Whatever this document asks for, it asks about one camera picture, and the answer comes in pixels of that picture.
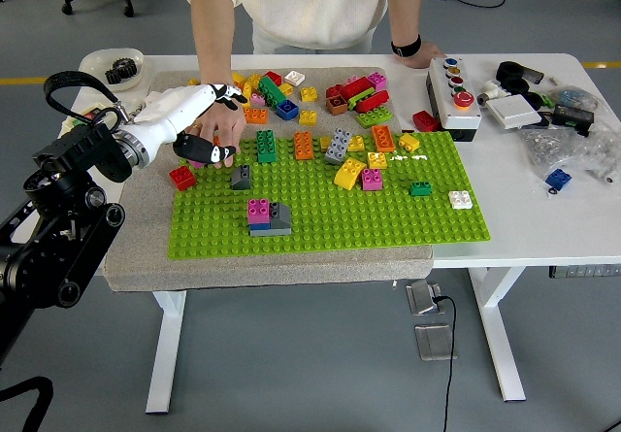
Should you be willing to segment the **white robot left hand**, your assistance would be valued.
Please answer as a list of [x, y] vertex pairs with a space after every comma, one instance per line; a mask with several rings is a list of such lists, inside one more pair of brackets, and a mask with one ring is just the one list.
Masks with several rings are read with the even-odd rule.
[[185, 134], [190, 122], [206, 112], [213, 104], [225, 104], [235, 111], [239, 102], [246, 98], [235, 86], [227, 84], [201, 84], [168, 89], [147, 104], [123, 131], [130, 136], [138, 165], [142, 168], [151, 163], [159, 148], [171, 144], [181, 158], [203, 164], [215, 164], [231, 157], [236, 149], [219, 147], [203, 138]]

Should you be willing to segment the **person's left hand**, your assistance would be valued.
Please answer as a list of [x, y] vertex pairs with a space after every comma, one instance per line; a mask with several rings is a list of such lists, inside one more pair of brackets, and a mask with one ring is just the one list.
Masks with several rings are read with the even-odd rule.
[[446, 54], [436, 44], [423, 41], [415, 55], [398, 57], [398, 60], [409, 68], [425, 69], [429, 67], [433, 58], [446, 58]]

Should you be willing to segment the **person's right hand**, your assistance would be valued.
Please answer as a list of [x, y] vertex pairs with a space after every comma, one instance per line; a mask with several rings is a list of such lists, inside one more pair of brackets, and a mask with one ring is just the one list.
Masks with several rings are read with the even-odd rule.
[[223, 103], [214, 103], [192, 123], [188, 132], [210, 142], [217, 136], [222, 146], [231, 146], [240, 152], [240, 140], [245, 126], [246, 120], [241, 106], [237, 110], [231, 110]]

